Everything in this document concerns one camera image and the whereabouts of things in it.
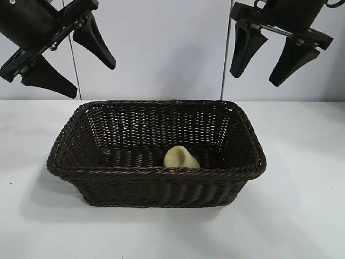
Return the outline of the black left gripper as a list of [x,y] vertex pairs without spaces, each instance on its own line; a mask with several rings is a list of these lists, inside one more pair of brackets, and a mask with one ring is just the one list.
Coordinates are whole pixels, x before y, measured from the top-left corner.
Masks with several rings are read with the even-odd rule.
[[73,40],[93,53],[109,69],[116,59],[105,44],[94,15],[97,1],[72,1],[61,10],[49,1],[1,1],[1,34],[18,46],[18,50],[1,66],[1,77],[76,98],[77,88],[63,77],[44,57],[56,50],[73,31]]

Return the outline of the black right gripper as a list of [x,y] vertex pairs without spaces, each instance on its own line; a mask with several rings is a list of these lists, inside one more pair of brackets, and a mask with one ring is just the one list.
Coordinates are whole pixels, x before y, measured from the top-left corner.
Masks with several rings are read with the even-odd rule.
[[243,74],[252,57],[268,41],[261,30],[270,30],[289,37],[269,77],[279,87],[296,70],[319,56],[314,47],[326,50],[332,43],[331,36],[311,28],[327,1],[264,1],[262,8],[258,3],[249,6],[235,2],[230,12],[230,17],[237,21],[230,73],[235,78]]

